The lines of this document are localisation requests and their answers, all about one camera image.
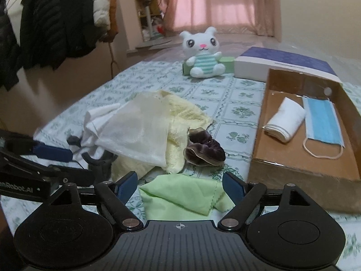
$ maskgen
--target folded white towel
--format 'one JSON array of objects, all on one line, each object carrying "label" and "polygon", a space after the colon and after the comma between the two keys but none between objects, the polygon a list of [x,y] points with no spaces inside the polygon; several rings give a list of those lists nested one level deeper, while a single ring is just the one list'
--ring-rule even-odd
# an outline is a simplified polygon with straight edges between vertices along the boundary
[{"label": "folded white towel", "polygon": [[265,132],[282,143],[288,143],[301,126],[306,116],[305,110],[295,101],[285,98],[276,114],[263,127]]}]

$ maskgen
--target face mask ear loop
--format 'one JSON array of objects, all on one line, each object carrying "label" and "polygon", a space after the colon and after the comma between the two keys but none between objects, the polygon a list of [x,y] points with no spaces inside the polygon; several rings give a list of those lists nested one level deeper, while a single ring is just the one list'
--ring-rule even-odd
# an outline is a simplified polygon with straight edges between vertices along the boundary
[{"label": "face mask ear loop", "polygon": [[342,153],[343,153],[343,146],[340,145],[341,150],[340,153],[335,156],[335,157],[329,157],[329,156],[316,156],[314,153],[312,153],[309,149],[306,148],[306,142],[307,142],[308,138],[305,138],[305,140],[303,141],[303,148],[305,149],[306,152],[308,152],[308,154],[310,154],[311,156],[315,157],[315,158],[319,158],[319,159],[331,159],[331,160],[336,160],[338,158],[341,157]]}]

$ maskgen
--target black jacket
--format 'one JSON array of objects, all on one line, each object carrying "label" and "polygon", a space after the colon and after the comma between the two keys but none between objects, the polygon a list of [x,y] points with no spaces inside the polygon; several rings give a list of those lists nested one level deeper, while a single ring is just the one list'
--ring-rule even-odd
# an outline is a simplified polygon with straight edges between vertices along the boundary
[{"label": "black jacket", "polygon": [[19,82],[16,73],[22,66],[22,60],[5,7],[6,0],[0,0],[0,87],[5,86],[8,91]]},{"label": "black jacket", "polygon": [[24,68],[36,64],[57,69],[66,58],[60,0],[22,0],[20,45]]},{"label": "black jacket", "polygon": [[60,0],[65,23],[67,56],[82,57],[95,48],[104,31],[94,26],[93,0]]}]

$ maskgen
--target green box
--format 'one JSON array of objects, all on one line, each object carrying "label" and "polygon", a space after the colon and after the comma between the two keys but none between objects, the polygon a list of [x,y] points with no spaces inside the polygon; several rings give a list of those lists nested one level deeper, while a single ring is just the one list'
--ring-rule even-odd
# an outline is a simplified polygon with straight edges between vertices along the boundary
[{"label": "green box", "polygon": [[193,66],[188,66],[185,62],[186,60],[183,61],[183,75],[190,75]]},{"label": "green box", "polygon": [[234,57],[222,57],[218,62],[226,67],[224,73],[234,73]]},{"label": "green box", "polygon": [[[234,59],[234,57],[221,57],[218,61],[226,67],[226,71],[224,73],[234,73]],[[192,66],[188,66],[185,61],[186,60],[183,61],[183,75],[190,75]]]}]

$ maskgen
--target cardboard box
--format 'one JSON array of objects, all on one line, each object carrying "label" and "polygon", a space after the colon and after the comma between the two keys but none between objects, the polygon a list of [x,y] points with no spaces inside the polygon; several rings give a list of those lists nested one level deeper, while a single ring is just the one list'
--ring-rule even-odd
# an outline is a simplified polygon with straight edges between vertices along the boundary
[{"label": "cardboard box", "polygon": [[[226,67],[226,71],[224,73],[233,73],[234,72],[234,57],[221,57],[221,59],[218,61],[219,63],[224,64]],[[183,61],[183,75],[190,75],[191,74],[192,66],[188,66],[185,63],[185,60]]]},{"label": "cardboard box", "polygon": [[270,68],[291,70],[341,82],[326,61],[279,50],[251,47],[234,60],[234,76],[266,82]]},{"label": "cardboard box", "polygon": [[[317,159],[303,146],[305,122],[293,139],[283,144],[265,134],[263,126],[277,112],[284,97],[301,106],[302,98],[326,99],[334,104],[345,148],[337,160]],[[308,140],[315,154],[336,156],[339,145]],[[332,80],[297,72],[270,70],[250,164],[249,181],[282,189],[293,183],[304,190],[320,206],[342,213],[361,213],[361,116],[342,86]]]}]

